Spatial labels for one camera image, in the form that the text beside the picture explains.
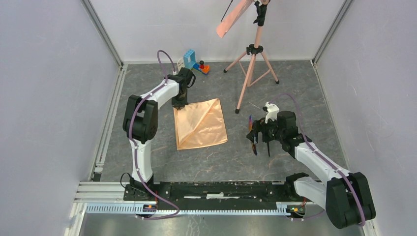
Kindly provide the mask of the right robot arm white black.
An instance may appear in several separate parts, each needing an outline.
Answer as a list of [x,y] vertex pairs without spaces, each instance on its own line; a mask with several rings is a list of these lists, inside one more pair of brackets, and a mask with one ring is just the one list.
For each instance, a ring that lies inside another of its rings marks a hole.
[[321,152],[297,126],[296,114],[291,111],[267,113],[264,118],[249,118],[247,139],[253,152],[259,141],[269,144],[278,141],[292,158],[304,164],[316,177],[306,173],[286,178],[284,195],[291,201],[305,197],[319,205],[330,222],[338,229],[364,225],[376,217],[372,194],[366,176],[336,164]]

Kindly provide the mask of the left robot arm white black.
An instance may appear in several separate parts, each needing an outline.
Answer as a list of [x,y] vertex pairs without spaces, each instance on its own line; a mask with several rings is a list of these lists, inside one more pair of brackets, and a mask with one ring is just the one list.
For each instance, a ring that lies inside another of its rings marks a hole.
[[177,110],[187,106],[187,90],[194,85],[195,79],[190,69],[181,68],[151,91],[128,98],[122,127],[132,148],[133,171],[129,185],[136,189],[135,193],[142,200],[154,196],[150,153],[151,140],[158,129],[158,110],[168,101]]

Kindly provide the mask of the peach cloth napkin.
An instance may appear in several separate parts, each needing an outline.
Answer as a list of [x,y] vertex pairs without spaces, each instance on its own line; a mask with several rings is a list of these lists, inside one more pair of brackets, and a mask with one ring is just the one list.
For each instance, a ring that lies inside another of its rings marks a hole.
[[205,148],[227,142],[220,99],[174,108],[177,150]]

